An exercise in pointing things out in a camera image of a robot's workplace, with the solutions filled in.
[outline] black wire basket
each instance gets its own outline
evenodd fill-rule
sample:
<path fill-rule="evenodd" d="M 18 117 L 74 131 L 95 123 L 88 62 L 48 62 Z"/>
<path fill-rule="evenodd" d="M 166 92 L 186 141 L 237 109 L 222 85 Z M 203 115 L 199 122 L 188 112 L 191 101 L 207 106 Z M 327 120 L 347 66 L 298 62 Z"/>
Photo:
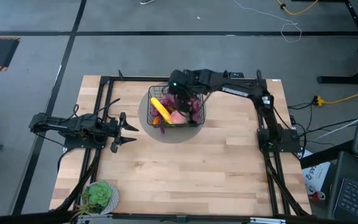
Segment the black wire basket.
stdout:
<path fill-rule="evenodd" d="M 168 94 L 167 85 L 151 86 L 149 88 L 149 102 L 147 103 L 147 124 L 159 128 L 161 125 L 164 128 L 179 128 L 179 127 L 197 127 L 205 122 L 205 105 L 204 98 L 202 94 L 197 95 L 198 103 L 200 104 L 200 118 L 197 121 L 189 121 L 186 124 L 153 124 L 154 116 L 152 116 L 152 110 L 154 109 L 153 104 L 150 99 L 156 97 L 159 101 L 164 99 L 165 95 Z"/>

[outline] shoe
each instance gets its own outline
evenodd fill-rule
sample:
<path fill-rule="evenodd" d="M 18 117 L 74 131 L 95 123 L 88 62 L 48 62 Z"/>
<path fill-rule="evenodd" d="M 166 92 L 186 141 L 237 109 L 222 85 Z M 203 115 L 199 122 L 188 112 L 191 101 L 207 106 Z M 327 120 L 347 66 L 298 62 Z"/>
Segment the shoe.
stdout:
<path fill-rule="evenodd" d="M 155 0 L 141 0 L 141 1 L 140 1 L 140 4 L 144 6 L 144 5 L 147 5 L 148 3 L 152 3 L 152 2 L 154 2 L 154 1 L 155 1 Z"/>

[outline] plant pot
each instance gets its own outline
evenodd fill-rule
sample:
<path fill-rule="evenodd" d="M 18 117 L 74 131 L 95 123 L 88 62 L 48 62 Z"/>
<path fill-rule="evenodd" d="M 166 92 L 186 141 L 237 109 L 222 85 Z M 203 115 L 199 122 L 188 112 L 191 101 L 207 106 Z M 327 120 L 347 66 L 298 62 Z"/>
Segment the plant pot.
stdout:
<path fill-rule="evenodd" d="M 95 185 L 95 184 L 98 184 L 98 183 L 99 182 L 93 182 L 92 184 L 89 184 L 89 186 L 92 186 L 92 185 Z M 101 211 L 100 213 L 89 213 L 88 215 L 90 215 L 90 216 L 105 215 L 105 214 L 108 214 L 108 213 L 112 212 L 117 207 L 118 201 L 119 201 L 118 189 L 115 186 L 111 185 L 111 184 L 109 184 L 109 187 L 112 190 L 112 194 L 111 194 L 110 201 L 107 204 L 106 208 L 104 208 L 103 211 Z M 82 197 L 81 197 L 81 205 L 84 205 L 84 201 L 83 201 Z"/>

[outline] gray circle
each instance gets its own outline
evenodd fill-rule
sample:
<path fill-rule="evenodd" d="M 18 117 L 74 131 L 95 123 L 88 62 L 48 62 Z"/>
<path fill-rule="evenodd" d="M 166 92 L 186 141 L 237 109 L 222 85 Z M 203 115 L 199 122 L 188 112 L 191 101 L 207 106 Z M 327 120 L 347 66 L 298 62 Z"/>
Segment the gray circle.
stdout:
<path fill-rule="evenodd" d="M 146 93 L 140 101 L 138 110 L 140 125 L 150 137 L 159 142 L 171 144 L 185 142 L 196 136 L 204 126 L 201 124 L 198 127 L 165 128 L 165 134 L 162 134 L 160 128 L 155 128 L 147 124 L 147 116 L 149 115 L 149 111 L 147 111 L 148 104 L 149 93 Z"/>

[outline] wooden tabletop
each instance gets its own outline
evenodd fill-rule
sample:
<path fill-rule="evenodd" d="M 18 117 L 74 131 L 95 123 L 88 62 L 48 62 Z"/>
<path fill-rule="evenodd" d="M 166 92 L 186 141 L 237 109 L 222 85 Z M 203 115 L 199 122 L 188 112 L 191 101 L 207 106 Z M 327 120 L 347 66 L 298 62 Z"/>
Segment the wooden tabletop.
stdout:
<path fill-rule="evenodd" d="M 83 77 L 77 103 L 78 114 L 92 113 L 100 76 Z M 156 82 L 114 82 L 109 110 L 118 117 L 125 112 L 139 132 L 123 130 L 137 141 L 123 144 L 118 152 L 102 150 L 97 180 L 116 186 L 120 193 L 113 213 L 271 216 L 272 209 L 263 155 L 257 144 L 257 114 L 252 102 L 216 92 L 206 102 L 206 121 L 201 131 L 180 144 L 159 142 L 142 129 L 139 103 Z M 275 107 L 290 124 L 280 80 L 267 80 Z M 105 101 L 107 85 L 102 101 Z M 281 153 L 285 183 L 296 201 L 311 213 L 300 163 Z M 58 207 L 80 176 L 84 150 L 76 149 L 63 159 L 50 208 Z M 279 212 L 281 195 L 276 186 Z"/>

